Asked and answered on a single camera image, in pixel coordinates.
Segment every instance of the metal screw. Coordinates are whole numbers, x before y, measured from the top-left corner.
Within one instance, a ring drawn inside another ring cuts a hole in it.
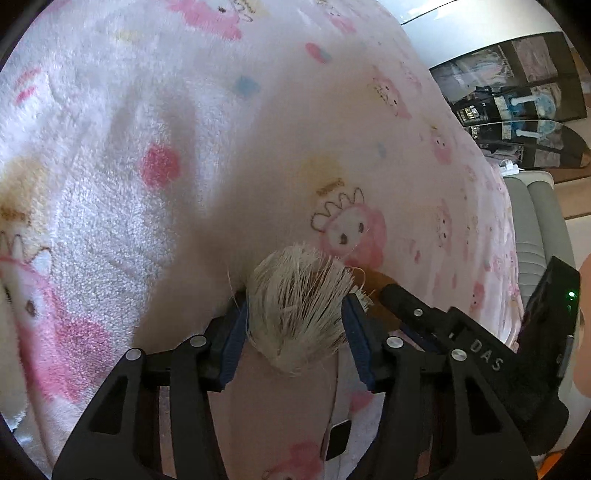
[[[390,348],[400,348],[404,345],[404,340],[402,340],[400,337],[388,337],[386,340],[386,345],[388,345]]]
[[[189,343],[191,344],[191,346],[199,348],[207,343],[207,339],[203,335],[195,335],[194,337],[191,337]]]
[[[132,348],[131,350],[127,350],[127,353],[125,354],[125,358],[131,362],[137,360],[141,356],[142,350],[140,350],[139,348]]]
[[[468,355],[464,350],[457,348],[452,351],[452,358],[458,362],[463,362],[466,358],[468,358]]]

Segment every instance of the cartoon character print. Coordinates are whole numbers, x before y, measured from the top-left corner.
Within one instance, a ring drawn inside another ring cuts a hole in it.
[[[327,0],[318,0],[317,3],[324,8],[326,16],[336,28],[342,33],[350,34],[357,32],[353,21],[344,16],[334,5],[329,3]]]
[[[110,336],[97,323],[71,319],[51,287],[51,252],[24,259],[22,239],[0,232],[0,279],[14,312],[29,388],[75,403],[112,367]]]
[[[392,107],[394,115],[400,118],[412,118],[406,104],[402,101],[400,92],[394,86],[392,80],[386,77],[377,67],[374,67],[374,89],[378,92],[384,103]]]
[[[485,187],[489,192],[503,193],[505,191],[505,182],[502,177],[498,177],[494,171],[491,170],[490,175],[485,182]]]
[[[519,290],[519,285],[517,283],[511,282],[509,284],[509,296],[513,301],[517,301],[517,298],[521,296],[521,290]]]
[[[509,267],[511,271],[516,272],[517,269],[517,252],[511,250],[509,253],[505,254],[505,259],[509,261]]]
[[[507,191],[507,187],[505,185],[505,180],[503,180],[502,176],[496,176],[494,177],[495,179],[495,184],[496,184],[496,190],[499,193],[502,193],[503,196],[508,197],[509,196],[509,192]]]
[[[323,213],[315,213],[311,226],[320,232],[323,252],[339,257],[351,267],[378,268],[384,261],[386,222],[382,212],[365,204],[356,188],[352,198],[339,193],[338,201],[326,202]]]
[[[477,181],[478,177],[476,176],[476,172],[474,171],[474,168],[472,168],[470,165],[466,165],[464,167],[464,170],[466,170],[466,176],[468,178],[468,180],[470,181]]]
[[[262,474],[262,480],[315,480],[323,471],[320,446],[314,442],[290,447],[290,458]]]
[[[466,239],[463,246],[464,261],[473,261],[473,249],[476,245],[476,237],[478,236],[478,217],[472,215],[468,222],[466,222]]]
[[[451,141],[436,127],[431,127],[431,149],[441,165],[452,163]]]
[[[168,9],[181,12],[187,25],[227,40],[240,40],[241,16],[230,0],[166,0]]]
[[[41,73],[41,69],[39,67],[35,67],[33,69],[25,70],[22,75],[17,79],[14,84],[15,92],[17,96],[14,99],[15,105],[20,105],[25,102],[25,100],[32,97],[35,93],[37,93],[37,85],[35,84],[35,78]]]
[[[449,255],[452,253],[452,216],[445,200],[437,207],[437,245]]]
[[[421,250],[416,240],[410,240],[408,242],[408,253],[417,265],[421,262]]]
[[[503,260],[501,259],[501,257],[499,257],[499,255],[493,254],[491,266],[492,266],[492,271],[494,272],[497,280],[502,279],[504,265],[503,265]]]
[[[234,4],[234,8],[236,8],[236,12],[238,12],[238,16],[240,20],[245,22],[252,22],[254,13],[256,10],[252,6],[252,2],[249,0],[233,0],[232,3]]]
[[[402,71],[405,80],[410,83],[418,93],[421,93],[423,91],[423,84],[403,61],[400,62],[400,70]]]
[[[499,242],[503,243],[505,241],[505,227],[503,225],[503,220],[496,215],[495,215],[495,225],[496,225],[496,231],[498,232],[498,235],[499,235]]]
[[[480,282],[474,283],[474,291],[472,292],[472,302],[470,304],[470,317],[479,313],[484,306],[485,291],[484,285]]]

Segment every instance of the brush bristles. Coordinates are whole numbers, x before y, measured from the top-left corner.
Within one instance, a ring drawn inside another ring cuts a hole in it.
[[[273,366],[291,375],[345,342],[345,295],[355,293],[365,309],[371,302],[353,286],[342,262],[308,245],[273,252],[256,267],[246,291],[248,338]]]

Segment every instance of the wall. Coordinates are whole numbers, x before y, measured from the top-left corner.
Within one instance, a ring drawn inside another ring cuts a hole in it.
[[[405,24],[442,5],[457,0],[378,0],[398,20]]]
[[[566,228],[569,231],[570,242],[573,244],[574,263],[578,270],[591,254],[591,215],[566,220]]]
[[[456,0],[403,28],[427,68],[513,38],[562,31],[536,0]]]

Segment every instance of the orange object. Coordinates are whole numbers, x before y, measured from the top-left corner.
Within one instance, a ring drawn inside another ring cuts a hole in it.
[[[556,462],[560,460],[560,457],[562,457],[562,452],[551,453],[546,457],[546,460],[544,460],[542,467],[540,468],[540,470],[538,470],[538,480],[540,480],[545,474],[547,474],[550,471],[550,469],[554,465],[556,465]]]
[[[360,268],[354,268],[352,270],[353,279],[355,285],[361,287],[363,285],[363,291],[374,303],[368,310],[370,317],[381,320],[386,327],[386,330],[393,332],[400,328],[400,320],[384,307],[379,301],[379,293],[386,285],[392,283],[398,283],[393,278],[384,275],[383,273],[376,272],[375,270]]]

